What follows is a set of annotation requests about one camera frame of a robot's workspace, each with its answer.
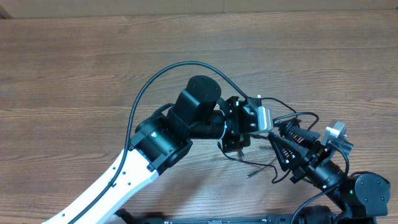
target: wooden table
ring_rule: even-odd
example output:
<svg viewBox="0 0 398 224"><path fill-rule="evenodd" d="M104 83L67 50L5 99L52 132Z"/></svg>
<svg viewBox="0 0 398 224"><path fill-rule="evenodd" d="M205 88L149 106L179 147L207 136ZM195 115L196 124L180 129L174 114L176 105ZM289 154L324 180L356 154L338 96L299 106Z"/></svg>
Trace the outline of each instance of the wooden table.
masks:
<svg viewBox="0 0 398 224"><path fill-rule="evenodd" d="M351 172L391 181L389 216L379 223L398 222L398 11L322 11L0 20L0 223L40 223L74 201L123 148L142 85L184 60L216 66L248 95L318 113L321 133L331 119L346 122ZM223 98L237 95L209 70L176 68L147 90L134 127L175 102L193 75L217 80ZM265 103L274 116L289 113ZM250 161L274 158L265 141L245 152ZM256 216L292 213L319 192L288 179L273 185L270 169L246 179L256 169L227 160L216 141L194 141L124 208ZM338 211L326 197L314 204Z"/></svg>

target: white plastic part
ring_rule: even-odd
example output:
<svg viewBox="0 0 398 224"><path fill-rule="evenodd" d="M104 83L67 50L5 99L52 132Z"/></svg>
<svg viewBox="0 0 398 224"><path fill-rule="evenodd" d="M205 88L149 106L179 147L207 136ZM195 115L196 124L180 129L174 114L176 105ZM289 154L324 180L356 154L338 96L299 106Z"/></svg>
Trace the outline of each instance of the white plastic part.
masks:
<svg viewBox="0 0 398 224"><path fill-rule="evenodd" d="M44 222L45 224L63 224L75 218L100 192L116 173L123 155L120 153L111 167L87 190L85 190L74 202L65 208L58 215ZM152 183L159 174L155 170L150 172L147 169L149 162L137 151L127 153L126 161L118 178L101 199L92 206L76 224L104 223L109 219L127 200L146 185Z"/></svg>

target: table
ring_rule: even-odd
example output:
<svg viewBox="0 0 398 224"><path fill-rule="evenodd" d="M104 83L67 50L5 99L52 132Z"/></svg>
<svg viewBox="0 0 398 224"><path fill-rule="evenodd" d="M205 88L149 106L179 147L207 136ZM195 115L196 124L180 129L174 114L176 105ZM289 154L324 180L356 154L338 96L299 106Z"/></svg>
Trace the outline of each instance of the table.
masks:
<svg viewBox="0 0 398 224"><path fill-rule="evenodd" d="M346 122L351 172L391 181L379 223L398 222L398 11L319 11L0 20L0 223L40 223L74 201L123 148L142 85L184 60L214 65L248 95L319 114L320 133L331 119ZM175 102L193 75L218 81L223 98L238 95L209 70L176 68L146 91L134 127ZM264 103L274 116L289 113ZM274 158L260 140L245 154ZM196 140L123 207L134 216L249 217L292 213L319 192L288 179L273 185L270 169L246 179L256 169ZM314 204L338 211L326 197Z"/></svg>

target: wooden surface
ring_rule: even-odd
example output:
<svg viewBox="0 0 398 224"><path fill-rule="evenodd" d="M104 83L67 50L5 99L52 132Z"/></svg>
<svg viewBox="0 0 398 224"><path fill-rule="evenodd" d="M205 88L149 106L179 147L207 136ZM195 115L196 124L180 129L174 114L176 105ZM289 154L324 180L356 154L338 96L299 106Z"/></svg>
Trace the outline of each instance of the wooden surface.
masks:
<svg viewBox="0 0 398 224"><path fill-rule="evenodd" d="M5 18L395 9L398 0L0 0Z"/></svg>
<svg viewBox="0 0 398 224"><path fill-rule="evenodd" d="M346 122L351 172L391 181L389 216L379 223L398 222L398 11L3 20L0 31L0 223L39 223L74 201L123 148L142 85L184 60L216 66L248 95L318 113L321 133L331 119ZM175 102L193 75L217 80L223 98L236 95L209 70L176 68L144 94L134 127ZM267 105L274 116L288 113ZM274 158L264 141L245 152L250 161ZM335 161L343 166L340 156ZM289 180L273 185L271 170L246 179L256 169L224 158L216 141L194 141L124 208L256 216L292 213L319 192ZM314 204L331 205L326 197Z"/></svg>

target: silver metal part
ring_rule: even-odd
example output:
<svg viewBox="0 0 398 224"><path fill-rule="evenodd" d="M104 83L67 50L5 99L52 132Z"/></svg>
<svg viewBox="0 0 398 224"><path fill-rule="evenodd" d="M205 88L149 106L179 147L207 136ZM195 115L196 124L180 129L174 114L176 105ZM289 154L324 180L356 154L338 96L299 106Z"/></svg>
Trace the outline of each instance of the silver metal part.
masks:
<svg viewBox="0 0 398 224"><path fill-rule="evenodd" d="M346 132L346 124L334 119L326 127L326 131L323 135L321 144L326 146L328 141L332 142L334 139L340 136L345 136L345 132Z"/></svg>
<svg viewBox="0 0 398 224"><path fill-rule="evenodd" d="M258 131L253 134L269 133L274 129L271 110L263 106L257 108Z"/></svg>

